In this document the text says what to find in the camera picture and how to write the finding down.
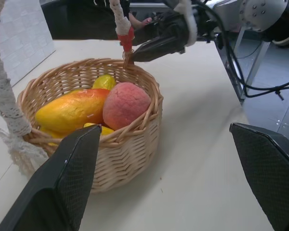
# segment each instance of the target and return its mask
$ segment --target wicker basket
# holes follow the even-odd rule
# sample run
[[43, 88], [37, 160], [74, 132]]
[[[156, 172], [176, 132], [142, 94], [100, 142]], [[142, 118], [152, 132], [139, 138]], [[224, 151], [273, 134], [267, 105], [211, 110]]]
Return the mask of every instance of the wicker basket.
[[112, 59], [87, 59], [65, 64], [30, 81], [17, 100], [33, 127], [25, 140], [42, 147], [50, 156], [56, 146], [49, 143], [59, 144], [61, 139], [53, 139], [39, 131], [34, 119], [35, 113], [48, 102], [72, 90], [91, 88], [95, 79], [103, 74], [112, 75], [117, 82], [134, 83], [148, 93], [151, 104], [146, 113], [129, 126], [101, 137], [92, 193], [129, 182], [149, 165], [158, 147], [163, 100], [158, 83], [140, 67], [131, 64], [124, 69], [123, 65], [122, 60]]

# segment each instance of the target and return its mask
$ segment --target person's hand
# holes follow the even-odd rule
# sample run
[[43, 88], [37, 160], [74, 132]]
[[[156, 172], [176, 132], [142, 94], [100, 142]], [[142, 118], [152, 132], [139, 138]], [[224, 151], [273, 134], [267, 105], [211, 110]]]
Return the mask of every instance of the person's hand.
[[141, 27], [140, 27], [140, 28], [144, 27], [145, 25], [147, 25], [147, 24], [149, 24], [149, 23], [151, 23], [151, 22], [152, 22], [152, 18], [146, 18], [146, 19], [144, 19], [144, 20], [141, 22]]

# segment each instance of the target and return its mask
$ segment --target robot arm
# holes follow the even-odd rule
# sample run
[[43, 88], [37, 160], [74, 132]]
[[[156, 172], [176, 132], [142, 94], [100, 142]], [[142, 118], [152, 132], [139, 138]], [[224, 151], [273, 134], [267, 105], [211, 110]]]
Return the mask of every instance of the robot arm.
[[[180, 0], [168, 12], [137, 33], [147, 34], [133, 54], [136, 62], [148, 62], [169, 53], [184, 52], [196, 41], [210, 42], [219, 32], [218, 21], [200, 1]], [[208, 5], [221, 19], [225, 30], [238, 25], [251, 28], [265, 41], [289, 47], [289, 0], [222, 0]]]

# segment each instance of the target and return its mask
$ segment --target gray floor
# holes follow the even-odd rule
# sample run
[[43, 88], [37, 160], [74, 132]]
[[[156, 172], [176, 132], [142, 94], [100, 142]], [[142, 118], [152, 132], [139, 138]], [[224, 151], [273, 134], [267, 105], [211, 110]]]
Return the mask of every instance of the gray floor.
[[[259, 41], [243, 39], [238, 50], [238, 58], [251, 54]], [[256, 53], [240, 59], [244, 75], [251, 69]], [[256, 87], [274, 87], [289, 82], [289, 49], [270, 45], [267, 54], [253, 82]], [[274, 93], [253, 99], [246, 99], [242, 106], [251, 125], [279, 132], [289, 139], [289, 90], [282, 91], [284, 101]]]

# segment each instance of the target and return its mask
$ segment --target toy fruit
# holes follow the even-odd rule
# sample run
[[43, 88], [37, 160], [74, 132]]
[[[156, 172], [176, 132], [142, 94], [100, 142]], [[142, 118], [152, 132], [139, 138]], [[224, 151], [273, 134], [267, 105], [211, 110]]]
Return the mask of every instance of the toy fruit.
[[63, 139], [64, 137], [68, 136], [68, 134], [61, 134], [59, 132], [51, 131], [44, 127], [40, 127], [39, 130], [47, 133], [48, 135], [51, 135], [55, 139]]
[[102, 88], [102, 89], [112, 90], [116, 84], [117, 83], [116, 83], [115, 78], [113, 78], [111, 75], [103, 75], [103, 76], [99, 76], [95, 80], [92, 89]]
[[[95, 124], [93, 124], [93, 123], [86, 123], [83, 127], [86, 128], [86, 127], [89, 127], [89, 126], [92, 126], [92, 125], [95, 125]], [[109, 135], [110, 133], [113, 133], [113, 132], [114, 132], [113, 129], [110, 129], [110, 128], [107, 128], [107, 127], [102, 126], [102, 136]]]
[[109, 90], [88, 89], [66, 94], [39, 109], [36, 122], [42, 127], [66, 134], [85, 123], [103, 122], [103, 105]]
[[132, 83], [119, 83], [105, 101], [104, 122], [113, 130], [123, 128], [145, 113], [150, 103], [150, 97], [140, 87]]
[[77, 93], [77, 92], [80, 92], [82, 90], [85, 90], [85, 89], [77, 89], [77, 90], [72, 90], [70, 93], [68, 94], [74, 94], [74, 93]]

